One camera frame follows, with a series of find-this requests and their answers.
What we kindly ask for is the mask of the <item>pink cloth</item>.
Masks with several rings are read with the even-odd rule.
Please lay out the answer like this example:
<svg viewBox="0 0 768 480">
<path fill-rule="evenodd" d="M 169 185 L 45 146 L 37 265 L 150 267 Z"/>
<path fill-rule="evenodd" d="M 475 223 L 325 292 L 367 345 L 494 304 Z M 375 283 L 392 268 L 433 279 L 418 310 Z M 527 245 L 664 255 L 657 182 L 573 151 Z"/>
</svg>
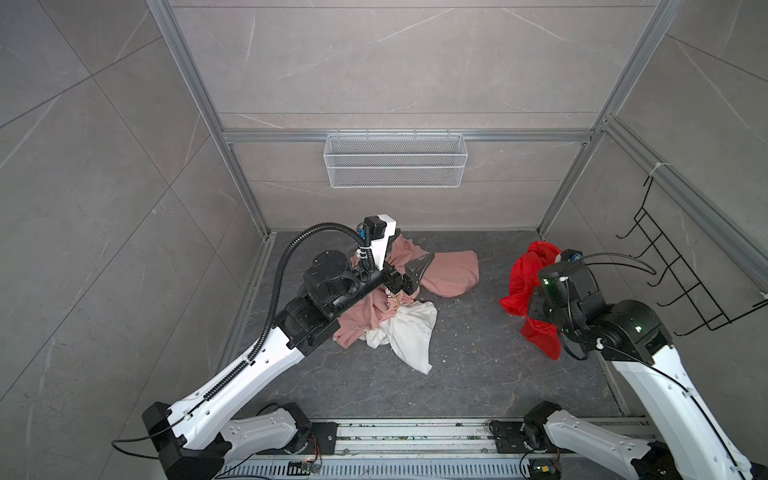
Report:
<svg viewBox="0 0 768 480">
<path fill-rule="evenodd" d="M 347 310 L 339 319 L 334 341 L 348 348 L 370 330 L 392 318 L 402 306 L 415 303 L 420 294 L 431 293 L 441 298 L 454 298 L 473 289 L 480 280 L 479 261 L 472 250 L 437 252 L 415 293 L 392 293 L 377 287 L 363 300 Z"/>
</svg>

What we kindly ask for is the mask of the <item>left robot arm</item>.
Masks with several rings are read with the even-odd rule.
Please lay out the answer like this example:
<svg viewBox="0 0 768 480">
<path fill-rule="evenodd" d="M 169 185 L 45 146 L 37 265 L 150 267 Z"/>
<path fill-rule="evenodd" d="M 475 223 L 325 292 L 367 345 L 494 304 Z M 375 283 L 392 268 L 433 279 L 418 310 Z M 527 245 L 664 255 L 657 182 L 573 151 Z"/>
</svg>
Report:
<svg viewBox="0 0 768 480">
<path fill-rule="evenodd" d="M 319 254 L 303 275 L 303 288 L 255 343 L 207 384 L 172 405 L 157 402 L 142 419 L 169 479 L 213 479 L 226 463 L 263 451 L 302 451 L 312 424 L 294 403 L 247 419 L 240 411 L 285 370 L 333 336 L 340 316 L 381 286 L 413 293 L 434 256 L 402 271 L 388 263 L 366 270 L 345 254 Z"/>
</svg>

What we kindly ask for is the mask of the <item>red cloth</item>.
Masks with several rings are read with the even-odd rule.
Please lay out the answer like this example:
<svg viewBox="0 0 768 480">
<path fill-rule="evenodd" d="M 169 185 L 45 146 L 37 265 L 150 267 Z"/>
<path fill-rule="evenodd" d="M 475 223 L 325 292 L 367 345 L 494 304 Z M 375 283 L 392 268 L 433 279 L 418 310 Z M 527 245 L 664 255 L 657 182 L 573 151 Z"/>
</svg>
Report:
<svg viewBox="0 0 768 480">
<path fill-rule="evenodd" d="M 529 301 L 535 288 L 540 285 L 538 272 L 544 267 L 553 265 L 561 253 L 558 247 L 549 242 L 532 242 L 528 250 L 513 265 L 510 271 L 508 295 L 500 300 L 500 305 L 508 314 L 525 320 L 520 329 L 521 335 L 555 361 L 560 359 L 562 353 L 556 327 L 530 317 Z"/>
</svg>

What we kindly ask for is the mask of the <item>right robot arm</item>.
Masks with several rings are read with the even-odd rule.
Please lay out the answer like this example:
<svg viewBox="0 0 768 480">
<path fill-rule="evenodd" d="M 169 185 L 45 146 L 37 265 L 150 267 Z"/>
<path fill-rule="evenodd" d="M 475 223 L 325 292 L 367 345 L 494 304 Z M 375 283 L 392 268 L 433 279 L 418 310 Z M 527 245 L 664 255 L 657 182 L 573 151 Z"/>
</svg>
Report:
<svg viewBox="0 0 768 480">
<path fill-rule="evenodd" d="M 605 301 L 586 258 L 565 250 L 555 263 L 531 271 L 521 295 L 528 316 L 553 327 L 577 360 L 596 353 L 629 384 L 660 437 L 648 441 L 614 433 L 544 401 L 520 426 L 527 479 L 544 475 L 536 454 L 569 451 L 625 479 L 764 479 L 765 465 L 729 439 L 688 376 L 656 312 L 637 300 Z"/>
</svg>

